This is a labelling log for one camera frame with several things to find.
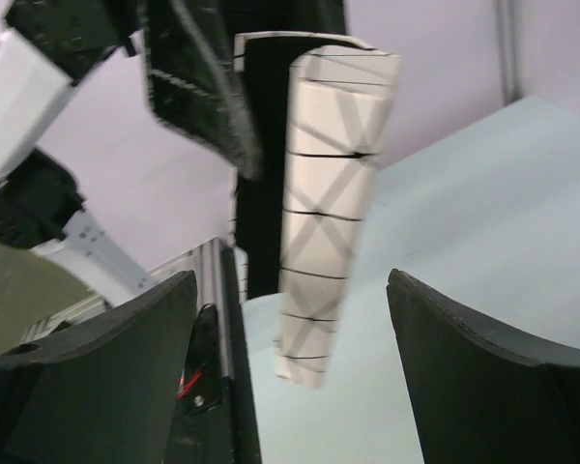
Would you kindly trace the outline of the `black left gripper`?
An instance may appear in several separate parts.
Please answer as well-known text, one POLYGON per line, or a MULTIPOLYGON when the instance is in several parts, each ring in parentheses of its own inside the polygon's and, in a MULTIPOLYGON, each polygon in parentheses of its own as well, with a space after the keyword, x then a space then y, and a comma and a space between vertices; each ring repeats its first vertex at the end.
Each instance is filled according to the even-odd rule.
POLYGON ((131 36, 142 29, 157 119, 260 177, 262 143, 219 1, 19 0, 4 21, 74 82, 120 48, 135 55, 131 36))

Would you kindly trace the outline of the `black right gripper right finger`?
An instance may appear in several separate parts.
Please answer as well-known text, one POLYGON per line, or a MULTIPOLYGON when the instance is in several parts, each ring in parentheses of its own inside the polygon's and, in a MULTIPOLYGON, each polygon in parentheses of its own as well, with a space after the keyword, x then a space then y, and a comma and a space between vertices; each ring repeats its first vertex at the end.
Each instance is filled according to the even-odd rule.
POLYGON ((580 349, 393 270, 391 323, 426 463, 580 463, 580 349))

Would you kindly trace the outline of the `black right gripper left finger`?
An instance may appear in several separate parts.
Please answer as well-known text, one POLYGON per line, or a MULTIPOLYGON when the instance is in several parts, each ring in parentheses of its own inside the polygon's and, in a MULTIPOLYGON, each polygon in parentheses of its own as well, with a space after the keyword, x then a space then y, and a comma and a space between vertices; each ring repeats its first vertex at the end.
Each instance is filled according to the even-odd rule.
POLYGON ((0 355, 0 463, 161 462, 196 299, 181 272, 0 355))

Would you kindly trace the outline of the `white geometric glasses case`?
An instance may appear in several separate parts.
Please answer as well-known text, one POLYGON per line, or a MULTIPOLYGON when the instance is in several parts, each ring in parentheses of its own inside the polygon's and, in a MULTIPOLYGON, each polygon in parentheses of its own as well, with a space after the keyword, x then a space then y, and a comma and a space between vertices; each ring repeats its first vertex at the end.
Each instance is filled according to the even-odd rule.
POLYGON ((282 297, 275 372, 286 381, 324 382, 401 63, 347 35, 235 38, 263 144, 259 179, 237 182, 235 242, 246 297, 282 297))

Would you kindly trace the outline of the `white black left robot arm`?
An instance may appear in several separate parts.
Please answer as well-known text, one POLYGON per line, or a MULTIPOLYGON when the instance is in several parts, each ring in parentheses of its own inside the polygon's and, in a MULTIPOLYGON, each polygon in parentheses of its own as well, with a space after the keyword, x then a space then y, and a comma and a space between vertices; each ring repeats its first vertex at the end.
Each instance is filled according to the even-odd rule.
POLYGON ((141 33, 149 105, 166 127, 257 178, 263 149, 233 64, 224 1, 13 1, 0 34, 0 243, 121 305, 155 286, 38 141, 85 79, 141 33))

